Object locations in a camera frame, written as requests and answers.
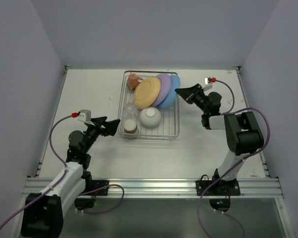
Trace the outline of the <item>blue plate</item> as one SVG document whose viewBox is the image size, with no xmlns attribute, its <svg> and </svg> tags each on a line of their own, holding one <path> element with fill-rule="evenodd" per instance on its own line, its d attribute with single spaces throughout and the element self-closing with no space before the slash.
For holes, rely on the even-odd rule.
<svg viewBox="0 0 298 238">
<path fill-rule="evenodd" d="M 171 75 L 171 88 L 166 96 L 166 98 L 157 106 L 159 109 L 168 109 L 171 107 L 177 98 L 176 89 L 180 88 L 181 81 L 178 75 Z"/>
</svg>

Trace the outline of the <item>purple plate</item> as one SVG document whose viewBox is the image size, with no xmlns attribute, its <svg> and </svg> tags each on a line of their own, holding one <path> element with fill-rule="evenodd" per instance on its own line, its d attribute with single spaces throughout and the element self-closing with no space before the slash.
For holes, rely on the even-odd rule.
<svg viewBox="0 0 298 238">
<path fill-rule="evenodd" d="M 171 88 L 171 76 L 168 74 L 159 74 L 157 78 L 160 80 L 160 92 L 155 101 L 151 104 L 152 107 L 158 106 L 168 95 Z"/>
</svg>

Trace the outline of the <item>yellow plate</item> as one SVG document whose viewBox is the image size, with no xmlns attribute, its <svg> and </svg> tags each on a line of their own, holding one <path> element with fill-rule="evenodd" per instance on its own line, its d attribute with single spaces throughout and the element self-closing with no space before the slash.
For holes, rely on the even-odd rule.
<svg viewBox="0 0 298 238">
<path fill-rule="evenodd" d="M 136 87 L 134 91 L 134 104 L 142 110 L 153 104 L 161 89 L 161 82 L 157 77 L 148 77 Z"/>
</svg>

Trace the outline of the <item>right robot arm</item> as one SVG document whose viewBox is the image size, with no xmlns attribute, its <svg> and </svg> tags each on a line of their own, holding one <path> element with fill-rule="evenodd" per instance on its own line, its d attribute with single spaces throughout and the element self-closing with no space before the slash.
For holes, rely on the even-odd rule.
<svg viewBox="0 0 298 238">
<path fill-rule="evenodd" d="M 264 146 L 264 137 L 253 112 L 221 114 L 222 96 L 217 92 L 208 95 L 200 84 L 178 88 L 175 92 L 188 104 L 202 111 L 202 126 L 208 130 L 224 130 L 228 153 L 211 179 L 196 181 L 198 196 L 240 195 L 237 175 L 245 160 Z"/>
</svg>

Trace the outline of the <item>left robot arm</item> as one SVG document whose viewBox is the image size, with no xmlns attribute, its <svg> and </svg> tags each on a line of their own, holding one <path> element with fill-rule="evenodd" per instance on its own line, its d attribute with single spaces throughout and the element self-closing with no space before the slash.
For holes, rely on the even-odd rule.
<svg viewBox="0 0 298 238">
<path fill-rule="evenodd" d="M 85 131 L 75 130 L 69 134 L 64 169 L 40 192 L 26 197 L 20 232 L 23 237 L 59 237 L 64 217 L 79 196 L 98 195 L 111 187 L 106 180 L 92 179 L 87 170 L 91 160 L 88 151 L 99 136 L 114 136 L 120 120 L 88 117 L 82 122 L 86 125 Z"/>
</svg>

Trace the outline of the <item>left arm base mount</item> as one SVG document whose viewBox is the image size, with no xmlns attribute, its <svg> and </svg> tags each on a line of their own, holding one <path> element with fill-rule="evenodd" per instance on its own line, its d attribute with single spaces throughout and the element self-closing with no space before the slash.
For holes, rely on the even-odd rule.
<svg viewBox="0 0 298 238">
<path fill-rule="evenodd" d="M 98 191 L 94 191 L 94 192 L 87 194 L 86 196 L 89 196 L 89 197 L 84 197 L 84 196 L 78 197 L 74 201 L 75 208 L 78 210 L 93 208 L 96 203 L 96 199 L 98 197 L 108 195 L 108 188 L 99 189 L 99 188 L 104 187 L 108 184 L 109 184 L 108 180 L 93 180 L 90 183 L 90 185 L 83 191 L 83 193 L 90 192 L 95 189 L 98 189 Z"/>
</svg>

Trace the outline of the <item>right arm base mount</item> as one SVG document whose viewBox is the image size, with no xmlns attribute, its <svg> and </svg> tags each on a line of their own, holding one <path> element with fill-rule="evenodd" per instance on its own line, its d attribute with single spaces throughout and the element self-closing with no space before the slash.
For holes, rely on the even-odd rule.
<svg viewBox="0 0 298 238">
<path fill-rule="evenodd" d="M 209 179 L 207 175 L 202 175 L 199 180 L 195 181 L 197 195 L 200 196 L 203 191 L 215 180 L 217 176 Z M 231 197 L 240 196 L 240 188 L 237 179 L 230 181 L 221 180 L 212 186 L 205 194 L 205 196 L 219 196 L 222 198 L 209 199 L 209 204 L 213 209 L 221 212 L 227 212 L 231 206 Z"/>
</svg>

